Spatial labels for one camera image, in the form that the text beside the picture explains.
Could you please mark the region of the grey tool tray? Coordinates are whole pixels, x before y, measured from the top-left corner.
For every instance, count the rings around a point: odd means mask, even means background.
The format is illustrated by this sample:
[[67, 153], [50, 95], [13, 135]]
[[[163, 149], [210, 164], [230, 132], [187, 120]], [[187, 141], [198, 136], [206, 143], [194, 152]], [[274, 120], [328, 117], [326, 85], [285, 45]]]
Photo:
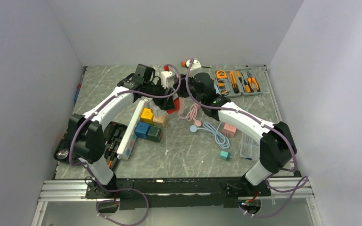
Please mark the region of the grey tool tray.
[[253, 68], [215, 71], [214, 87], [227, 98], [262, 94], [262, 88]]

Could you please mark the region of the yellow cube adapter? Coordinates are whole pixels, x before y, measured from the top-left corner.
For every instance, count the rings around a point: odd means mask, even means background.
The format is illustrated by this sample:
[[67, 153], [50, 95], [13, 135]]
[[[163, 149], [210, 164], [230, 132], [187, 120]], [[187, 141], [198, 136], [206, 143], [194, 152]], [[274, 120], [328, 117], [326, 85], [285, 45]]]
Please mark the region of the yellow cube adapter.
[[140, 115], [140, 121], [143, 123], [147, 123], [153, 125], [153, 118], [154, 114], [152, 113], [151, 109], [144, 108]]

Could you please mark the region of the beige cube adapter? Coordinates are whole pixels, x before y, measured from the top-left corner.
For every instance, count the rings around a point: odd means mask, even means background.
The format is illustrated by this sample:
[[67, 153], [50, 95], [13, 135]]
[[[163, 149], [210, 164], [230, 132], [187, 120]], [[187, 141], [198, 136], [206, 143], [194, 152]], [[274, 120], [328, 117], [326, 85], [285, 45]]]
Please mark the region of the beige cube adapter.
[[167, 115], [163, 114], [161, 116], [154, 116], [152, 122], [156, 127], [165, 128], [167, 124]]

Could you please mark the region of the blue cube adapter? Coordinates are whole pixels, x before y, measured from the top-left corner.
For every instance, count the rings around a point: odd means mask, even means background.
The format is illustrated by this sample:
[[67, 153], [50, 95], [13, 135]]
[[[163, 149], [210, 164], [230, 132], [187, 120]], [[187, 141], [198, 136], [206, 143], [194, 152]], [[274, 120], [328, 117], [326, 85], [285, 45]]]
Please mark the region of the blue cube adapter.
[[134, 130], [136, 137], [141, 139], [147, 139], [150, 126], [151, 125], [148, 123], [144, 123], [141, 121], [138, 122]]

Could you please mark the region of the pink cube socket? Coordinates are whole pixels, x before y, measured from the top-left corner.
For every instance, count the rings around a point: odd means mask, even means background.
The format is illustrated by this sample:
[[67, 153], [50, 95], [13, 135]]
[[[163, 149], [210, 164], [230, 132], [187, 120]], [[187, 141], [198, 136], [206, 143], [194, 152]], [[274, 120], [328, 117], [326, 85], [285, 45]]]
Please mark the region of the pink cube socket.
[[228, 123], [224, 124], [223, 130], [222, 130], [223, 135], [225, 135], [228, 138], [231, 138], [231, 137], [235, 136], [236, 132], [237, 132], [236, 127], [234, 127]]

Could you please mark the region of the green cube adapter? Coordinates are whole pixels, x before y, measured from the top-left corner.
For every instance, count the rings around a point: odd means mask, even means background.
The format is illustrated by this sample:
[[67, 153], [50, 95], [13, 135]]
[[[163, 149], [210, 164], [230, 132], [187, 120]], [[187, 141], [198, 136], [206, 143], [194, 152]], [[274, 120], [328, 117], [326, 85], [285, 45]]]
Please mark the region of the green cube adapter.
[[147, 133], [147, 140], [159, 143], [162, 139], [163, 132], [160, 127], [150, 126]]

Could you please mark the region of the black tool case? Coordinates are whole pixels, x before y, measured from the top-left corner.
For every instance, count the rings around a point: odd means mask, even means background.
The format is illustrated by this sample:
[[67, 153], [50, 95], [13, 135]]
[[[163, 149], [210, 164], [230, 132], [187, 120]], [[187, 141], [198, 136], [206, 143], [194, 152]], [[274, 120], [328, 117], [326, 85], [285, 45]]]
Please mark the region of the black tool case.
[[[127, 126], [118, 122], [111, 121], [105, 128], [103, 134], [105, 138], [105, 151], [104, 158], [108, 163], [108, 166], [113, 170], [117, 162], [117, 149], [125, 135]], [[62, 136], [53, 158], [56, 161], [69, 165], [69, 148], [71, 140], [66, 138], [67, 131]]]

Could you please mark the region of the white power strip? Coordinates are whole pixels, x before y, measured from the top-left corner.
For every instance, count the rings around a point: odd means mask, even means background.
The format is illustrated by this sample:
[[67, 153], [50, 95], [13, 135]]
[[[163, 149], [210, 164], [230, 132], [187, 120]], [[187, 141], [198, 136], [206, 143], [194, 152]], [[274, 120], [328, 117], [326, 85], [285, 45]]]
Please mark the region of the white power strip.
[[120, 145], [116, 151], [117, 158], [119, 160], [128, 160], [134, 144], [136, 143], [137, 136], [135, 135], [135, 128], [140, 122], [140, 116], [145, 108], [149, 108], [149, 103], [152, 102], [152, 98], [146, 98], [140, 100], [135, 108], [135, 111], [131, 117], [130, 123], [127, 126], [125, 134], [122, 138]]

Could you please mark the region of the teal cube plug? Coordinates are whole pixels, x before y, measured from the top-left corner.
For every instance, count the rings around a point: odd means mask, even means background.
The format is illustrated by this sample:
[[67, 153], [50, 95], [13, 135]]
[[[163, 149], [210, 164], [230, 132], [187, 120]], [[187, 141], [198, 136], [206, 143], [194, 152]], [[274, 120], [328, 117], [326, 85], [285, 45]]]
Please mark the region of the teal cube plug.
[[219, 157], [222, 160], [228, 161], [231, 158], [231, 154], [227, 151], [221, 151]]

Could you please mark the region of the clear screw box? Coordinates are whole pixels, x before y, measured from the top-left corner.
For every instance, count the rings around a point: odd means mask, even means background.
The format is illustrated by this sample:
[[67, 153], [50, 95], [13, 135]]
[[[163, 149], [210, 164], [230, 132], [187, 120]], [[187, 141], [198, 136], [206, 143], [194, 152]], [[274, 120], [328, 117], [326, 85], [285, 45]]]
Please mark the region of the clear screw box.
[[239, 155], [244, 159], [259, 160], [260, 145], [253, 138], [242, 133], [239, 145]]

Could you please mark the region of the pink power strip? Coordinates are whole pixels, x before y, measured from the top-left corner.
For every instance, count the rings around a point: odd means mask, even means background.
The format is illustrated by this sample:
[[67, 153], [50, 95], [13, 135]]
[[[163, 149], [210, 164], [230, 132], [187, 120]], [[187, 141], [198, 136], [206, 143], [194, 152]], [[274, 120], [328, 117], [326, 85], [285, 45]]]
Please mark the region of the pink power strip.
[[179, 110], [177, 112], [177, 115], [182, 117], [182, 114], [184, 113], [184, 107], [185, 107], [185, 99], [180, 97], [179, 100]]

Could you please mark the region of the red cube adapter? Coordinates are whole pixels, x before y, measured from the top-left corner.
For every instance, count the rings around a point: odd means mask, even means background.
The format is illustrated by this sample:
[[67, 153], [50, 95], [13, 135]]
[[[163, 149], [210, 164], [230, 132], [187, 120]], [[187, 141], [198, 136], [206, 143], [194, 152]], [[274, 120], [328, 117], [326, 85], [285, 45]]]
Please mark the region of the red cube adapter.
[[167, 110], [168, 114], [172, 114], [180, 110], [180, 98], [174, 100], [174, 106], [174, 109]]

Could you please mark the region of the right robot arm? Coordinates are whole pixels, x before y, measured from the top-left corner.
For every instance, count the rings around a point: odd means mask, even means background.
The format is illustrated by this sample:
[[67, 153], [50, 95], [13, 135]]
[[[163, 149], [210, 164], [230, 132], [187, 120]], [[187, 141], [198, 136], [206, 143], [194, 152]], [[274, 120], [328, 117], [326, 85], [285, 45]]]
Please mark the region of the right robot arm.
[[194, 77], [181, 75], [174, 88], [178, 89], [178, 96], [190, 97], [200, 105], [207, 116], [236, 127], [259, 144], [259, 160], [244, 174], [241, 182], [244, 194], [253, 195], [261, 182], [284, 170], [290, 160], [296, 160], [295, 143], [286, 123], [260, 119], [216, 93], [214, 81], [207, 73]]

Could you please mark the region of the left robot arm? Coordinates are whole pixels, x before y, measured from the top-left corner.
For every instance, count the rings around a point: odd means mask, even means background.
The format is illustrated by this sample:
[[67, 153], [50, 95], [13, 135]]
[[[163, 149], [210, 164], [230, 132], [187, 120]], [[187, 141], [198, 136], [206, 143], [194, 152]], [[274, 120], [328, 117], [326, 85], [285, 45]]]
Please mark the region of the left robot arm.
[[161, 81], [154, 83], [155, 73], [152, 67], [137, 65], [135, 72], [118, 82], [112, 93], [97, 106], [83, 115], [75, 113], [69, 118], [69, 164], [84, 166], [98, 183], [98, 192], [106, 198], [116, 193], [117, 185], [116, 176], [104, 157], [104, 129], [123, 109], [141, 97], [150, 97], [160, 103], [172, 100], [181, 87], [179, 70], [176, 70], [175, 88], [164, 88]]

